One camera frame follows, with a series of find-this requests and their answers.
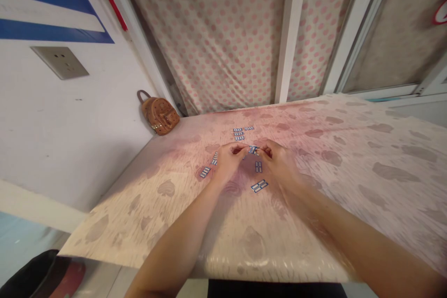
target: curtain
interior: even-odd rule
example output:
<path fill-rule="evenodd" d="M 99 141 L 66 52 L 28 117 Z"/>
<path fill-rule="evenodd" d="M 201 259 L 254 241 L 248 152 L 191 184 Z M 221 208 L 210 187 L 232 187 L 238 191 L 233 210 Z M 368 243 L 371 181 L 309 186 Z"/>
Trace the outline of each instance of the curtain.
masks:
<path fill-rule="evenodd" d="M 284 0 L 135 0 L 189 115 L 273 102 Z"/>
<path fill-rule="evenodd" d="M 304 0 L 287 101 L 318 95 L 350 0 Z"/>

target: wall socket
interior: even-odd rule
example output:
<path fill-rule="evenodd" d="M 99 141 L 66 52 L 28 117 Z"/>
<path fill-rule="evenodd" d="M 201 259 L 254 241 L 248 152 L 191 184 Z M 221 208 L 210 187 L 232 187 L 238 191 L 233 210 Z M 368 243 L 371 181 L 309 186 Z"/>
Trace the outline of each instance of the wall socket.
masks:
<path fill-rule="evenodd" d="M 62 80 L 89 75 L 76 56 L 67 47 L 31 47 L 31 49 Z"/>

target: pink patterned tablecloth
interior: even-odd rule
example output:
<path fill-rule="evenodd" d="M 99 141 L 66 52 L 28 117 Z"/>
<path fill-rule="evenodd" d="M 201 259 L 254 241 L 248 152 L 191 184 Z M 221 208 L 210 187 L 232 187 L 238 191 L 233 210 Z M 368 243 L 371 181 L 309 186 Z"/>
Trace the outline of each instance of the pink patterned tablecloth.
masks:
<path fill-rule="evenodd" d="M 347 95 L 183 118 L 155 136 L 62 248 L 140 267 L 214 173 L 213 155 L 243 142 L 290 147 L 312 185 L 446 275 L 447 130 Z M 193 275 L 273 282 L 346 282 L 355 272 L 309 213 L 288 209 L 249 154 L 225 187 Z M 203 179 L 203 168 L 211 168 Z M 265 179 L 258 193 L 251 186 Z"/>

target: backpack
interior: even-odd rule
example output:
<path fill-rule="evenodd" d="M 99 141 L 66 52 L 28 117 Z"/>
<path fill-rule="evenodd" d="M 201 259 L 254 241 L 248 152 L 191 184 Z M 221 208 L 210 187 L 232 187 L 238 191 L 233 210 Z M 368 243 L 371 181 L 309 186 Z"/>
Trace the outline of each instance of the backpack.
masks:
<path fill-rule="evenodd" d="M 148 97 L 146 101 L 141 98 L 141 93 Z M 136 95 L 144 118 L 158 135 L 166 135 L 179 123 L 180 117 L 166 99 L 151 97 L 143 90 L 139 90 Z"/>

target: blue poster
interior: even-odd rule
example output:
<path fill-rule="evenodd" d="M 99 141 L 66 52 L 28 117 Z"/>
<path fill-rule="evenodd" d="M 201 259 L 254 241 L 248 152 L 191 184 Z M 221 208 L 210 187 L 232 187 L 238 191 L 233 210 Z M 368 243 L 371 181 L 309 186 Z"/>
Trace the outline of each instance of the blue poster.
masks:
<path fill-rule="evenodd" d="M 0 39 L 114 43 L 89 0 L 0 0 Z"/>

